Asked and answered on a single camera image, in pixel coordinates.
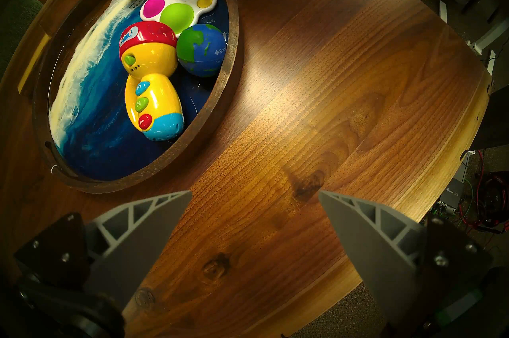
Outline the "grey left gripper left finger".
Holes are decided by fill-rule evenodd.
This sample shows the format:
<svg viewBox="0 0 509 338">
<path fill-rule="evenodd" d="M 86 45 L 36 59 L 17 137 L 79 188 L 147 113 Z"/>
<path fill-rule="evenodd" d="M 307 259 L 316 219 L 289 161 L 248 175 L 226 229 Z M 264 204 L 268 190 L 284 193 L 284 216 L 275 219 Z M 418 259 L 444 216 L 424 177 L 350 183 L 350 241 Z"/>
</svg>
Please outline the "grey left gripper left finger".
<svg viewBox="0 0 509 338">
<path fill-rule="evenodd" d="M 104 294 L 125 307 L 160 257 L 188 204 L 191 191 L 119 205 L 84 223 L 71 212 L 15 253 L 20 270 L 40 283 Z"/>
</svg>

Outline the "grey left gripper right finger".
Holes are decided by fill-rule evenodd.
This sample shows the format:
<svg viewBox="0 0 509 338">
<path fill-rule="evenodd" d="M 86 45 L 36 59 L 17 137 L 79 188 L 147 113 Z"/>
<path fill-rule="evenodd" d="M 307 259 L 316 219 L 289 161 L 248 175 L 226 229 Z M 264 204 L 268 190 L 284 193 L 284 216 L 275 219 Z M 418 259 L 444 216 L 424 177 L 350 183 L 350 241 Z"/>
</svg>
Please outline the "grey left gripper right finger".
<svg viewBox="0 0 509 338">
<path fill-rule="evenodd" d="M 330 191 L 318 198 L 388 325 L 449 325 L 482 299 L 493 257 L 448 220 L 432 215 L 420 224 Z"/>
</svg>

